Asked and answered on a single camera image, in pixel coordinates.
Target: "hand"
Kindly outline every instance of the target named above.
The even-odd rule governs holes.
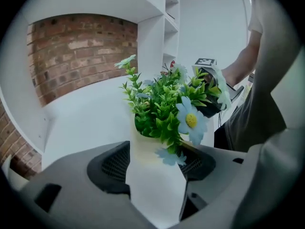
[[[223,74],[227,84],[229,84],[231,87],[234,87],[236,85],[235,79],[231,76],[230,72],[228,71],[228,68],[221,70],[221,73]]]

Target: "red brick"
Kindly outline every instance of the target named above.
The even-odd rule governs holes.
[[[52,26],[48,26],[46,29],[47,36],[54,36],[65,31],[65,25],[56,24]]]
[[[102,40],[92,39],[88,41],[89,47],[103,46],[104,43]]]
[[[4,129],[4,127],[8,124],[8,120],[5,118],[5,116],[2,116],[0,118],[0,132]]]
[[[46,49],[47,51],[47,57],[46,59],[50,59],[52,57],[63,55],[69,52],[69,48],[67,44],[60,44],[60,45],[54,45],[52,47],[49,47]]]
[[[11,147],[10,151],[15,154],[23,145],[26,144],[26,141],[21,136]]]
[[[69,78],[71,80],[79,79],[79,77],[80,77],[80,73],[78,71],[71,71],[71,72],[69,72]]]
[[[105,62],[103,57],[89,58],[89,59],[78,59],[71,62],[71,69],[78,69],[89,65],[99,64]]]
[[[62,62],[63,62],[62,56],[55,56],[55,57],[52,57],[49,60],[47,60],[45,63],[46,63],[46,67],[49,68],[54,65],[60,64]]]
[[[5,113],[5,109],[3,103],[0,103],[0,117],[3,116],[4,113]]]
[[[81,77],[86,77],[88,75],[96,74],[97,71],[96,71],[95,66],[90,66],[90,67],[80,69],[80,73],[81,73]]]
[[[111,40],[105,39],[103,40],[104,47],[121,47],[122,41],[121,40]]]
[[[80,78],[80,73],[78,71],[71,71],[65,74],[62,74],[58,78],[59,85],[65,84],[72,80],[77,80]]]
[[[117,63],[124,59],[121,54],[108,54],[104,55],[104,57],[107,63]]]
[[[75,51],[76,58],[86,58],[94,55],[94,50],[92,48],[84,48]]]
[[[135,42],[137,40],[136,35],[126,35],[125,40],[130,41],[130,42]]]
[[[15,154],[19,159],[21,159],[26,153],[33,150],[33,148],[27,143],[19,149],[19,151]]]
[[[45,104],[49,104],[50,102],[52,102],[53,100],[56,99],[56,94],[55,94],[55,92],[50,92],[48,94],[45,94],[43,96],[43,98],[44,98]]]
[[[35,43],[31,43],[31,44],[29,44],[27,46],[27,48],[28,48],[28,55],[33,54],[35,52],[35,47],[36,47]]]
[[[23,163],[27,163],[33,158],[33,156],[34,156],[33,152],[29,151],[21,158],[21,161]]]
[[[38,50],[44,49],[46,47],[50,47],[52,45],[52,40],[49,38],[42,38],[42,39],[36,40],[33,44],[35,45],[36,50],[38,51]]]
[[[28,26],[28,34],[35,32],[35,24],[30,24]]]
[[[119,70],[115,70],[115,71],[107,71],[107,72],[105,72],[105,74],[107,74],[108,78],[110,79],[110,78],[113,78],[113,77],[126,75],[126,70],[125,69],[119,69]]]
[[[68,43],[68,42],[75,40],[75,38],[76,38],[76,36],[73,33],[66,32],[66,33],[58,35],[58,37],[56,39],[54,38],[54,41],[57,41],[59,43]]]
[[[40,105],[41,105],[42,107],[44,107],[45,105],[47,105],[47,102],[46,102],[46,100],[44,99],[43,96],[39,98],[39,102],[40,102]]]
[[[41,172],[41,161],[32,167],[32,170],[36,173]]]
[[[30,181],[35,175],[36,172],[29,168],[22,176]]]
[[[58,86],[58,82],[57,79],[52,79],[50,81],[47,82],[48,83],[48,87],[49,89],[55,89]]]
[[[123,50],[120,48],[100,48],[95,51],[97,55],[100,54],[118,54],[118,53],[123,53]]]
[[[3,141],[5,141],[15,130],[15,127],[12,122],[9,122],[9,124],[1,131],[0,137]]]
[[[19,139],[16,132],[13,132],[3,143],[0,148],[0,157],[3,157],[6,151]]]
[[[98,73],[102,73],[102,72],[105,72],[105,71],[116,70],[116,68],[114,67],[113,63],[102,63],[102,64],[96,65],[96,70],[97,70]]]
[[[84,23],[83,22],[73,22],[67,24],[67,31],[77,31],[77,30],[83,30],[84,29]]]
[[[74,90],[74,84],[68,83],[56,89],[58,97],[61,97]]]
[[[138,49],[137,48],[127,47],[127,48],[125,48],[125,52],[127,54],[129,54],[129,55],[138,54]]]
[[[34,75],[36,75],[35,68],[36,68],[35,65],[31,65],[31,66],[29,67],[31,77],[33,77]]]
[[[86,78],[82,78],[80,80],[76,80],[75,81],[75,89],[81,88],[83,86],[89,85],[90,82],[90,78],[86,77]]]
[[[82,33],[79,33],[78,35],[77,35],[77,38],[78,39],[92,39],[93,37],[95,37],[95,34],[94,34],[94,32],[82,32]]]
[[[94,23],[94,24],[93,24],[93,27],[94,27],[95,29],[102,30],[102,29],[103,29],[103,24],[102,24],[102,23]]]
[[[27,167],[32,168],[33,166],[35,166],[37,163],[39,163],[41,161],[41,154],[37,153],[37,152],[31,152],[31,154],[33,155],[31,157],[31,159],[26,163]]]
[[[89,47],[88,43],[89,40],[73,41],[68,44],[68,47],[70,49],[86,48]]]
[[[29,65],[35,64],[36,62],[44,59],[45,53],[43,51],[35,52],[28,56]]]
[[[62,56],[62,61],[63,62],[71,60],[71,59],[74,59],[74,54],[73,53],[64,54]]]
[[[37,91],[40,91],[42,95],[48,93],[51,90],[48,82],[40,84],[36,87],[36,89],[38,89]]]
[[[27,171],[29,170],[29,168],[21,161],[19,160],[18,162],[12,162],[10,164],[10,167],[12,170],[14,170],[18,175],[27,178],[25,176],[25,174],[27,173]]]
[[[100,74],[95,74],[89,76],[90,82],[95,83],[95,82],[100,82],[103,80],[107,80],[109,77],[106,73],[100,73]]]
[[[41,39],[44,36],[45,36],[44,31],[36,31],[34,33],[28,34],[27,35],[27,44],[30,44],[37,39]]]
[[[37,75],[34,77],[34,79],[35,79],[36,85],[42,84],[42,83],[44,83],[44,82],[47,81],[47,79],[46,79],[46,77],[45,77],[45,73],[39,73],[39,74],[37,74]]]
[[[62,63],[58,66],[51,67],[49,69],[49,77],[50,79],[58,77],[70,70],[70,64],[69,63]]]

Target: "white flower pot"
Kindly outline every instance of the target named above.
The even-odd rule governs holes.
[[[162,144],[159,138],[146,137],[141,135],[134,122],[135,115],[130,118],[130,157],[137,159],[141,163],[162,162],[155,152],[160,148],[167,148],[166,143]]]

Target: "white flower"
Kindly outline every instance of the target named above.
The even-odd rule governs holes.
[[[180,79],[179,79],[179,83],[183,84],[186,82],[187,79],[187,70],[184,66],[182,66],[181,64],[175,63],[173,65],[173,67],[171,68],[171,71],[174,73],[176,72],[176,70],[179,70],[180,73]]]
[[[114,66],[118,66],[119,69],[120,69],[120,68],[122,68],[123,65],[126,65],[126,64],[128,64],[131,60],[133,60],[133,59],[135,58],[135,56],[136,56],[136,55],[134,54],[134,55],[130,56],[130,57],[127,58],[127,59],[123,59],[121,62],[114,64]]]
[[[231,103],[231,99],[230,99],[228,86],[227,86],[227,83],[226,83],[225,78],[223,76],[223,73],[214,64],[212,64],[212,69],[216,72],[217,81],[218,81],[217,86],[221,91],[221,94],[218,97],[217,102],[219,104],[222,104],[221,110],[223,110],[225,108],[229,109],[229,108],[231,108],[232,103]]]
[[[230,99],[230,95],[228,91],[224,91],[219,95],[219,98],[217,99],[217,102],[219,104],[222,104],[221,106],[221,110],[224,110],[225,107],[227,109],[231,108],[232,104],[231,104],[231,99]]]

